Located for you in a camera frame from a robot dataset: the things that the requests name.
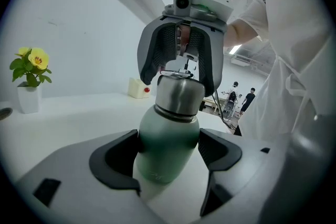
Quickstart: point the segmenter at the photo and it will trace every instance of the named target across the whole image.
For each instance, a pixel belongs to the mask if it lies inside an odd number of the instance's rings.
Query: potted plant
[[[13,70],[12,81],[26,76],[26,81],[17,87],[21,109],[26,114],[38,112],[41,105],[41,83],[51,83],[51,79],[45,75],[45,72],[51,73],[48,69],[49,56],[40,48],[27,47],[20,48],[15,55],[20,58],[10,64],[9,68]]]

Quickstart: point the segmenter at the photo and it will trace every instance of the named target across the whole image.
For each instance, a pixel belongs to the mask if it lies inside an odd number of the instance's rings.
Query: fluorescent light
[[[235,54],[235,52],[241,47],[241,44],[232,48],[229,54]]]

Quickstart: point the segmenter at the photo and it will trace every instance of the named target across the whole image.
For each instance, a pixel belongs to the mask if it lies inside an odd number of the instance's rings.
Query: white box with red button
[[[134,98],[148,98],[151,94],[152,86],[146,85],[140,79],[130,78],[128,83],[128,95]]]

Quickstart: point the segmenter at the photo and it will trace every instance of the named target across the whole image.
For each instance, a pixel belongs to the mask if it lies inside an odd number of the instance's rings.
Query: bottle body
[[[140,173],[157,183],[173,181],[189,160],[199,135],[197,117],[179,120],[152,106],[140,123],[141,148],[136,157]]]

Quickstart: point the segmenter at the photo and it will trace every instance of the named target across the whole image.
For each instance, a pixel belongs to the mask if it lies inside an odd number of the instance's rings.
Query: camera lens
[[[180,9],[187,8],[189,5],[189,0],[176,0],[176,5]]]

